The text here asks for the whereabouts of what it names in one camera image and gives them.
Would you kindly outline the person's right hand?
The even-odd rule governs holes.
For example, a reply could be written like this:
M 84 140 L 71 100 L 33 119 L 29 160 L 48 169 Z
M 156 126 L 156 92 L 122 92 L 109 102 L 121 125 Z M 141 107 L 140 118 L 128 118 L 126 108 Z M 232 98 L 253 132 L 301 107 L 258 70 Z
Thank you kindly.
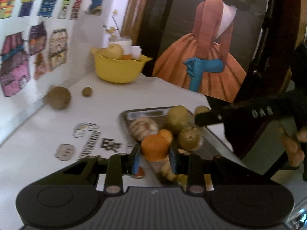
M 297 140 L 289 137 L 283 128 L 280 128 L 280 131 L 283 134 L 281 140 L 288 156 L 289 165 L 297 168 L 304 161 L 305 157 L 304 151 L 299 147 L 299 142 L 306 143 L 306 127 L 303 127 L 296 133 Z

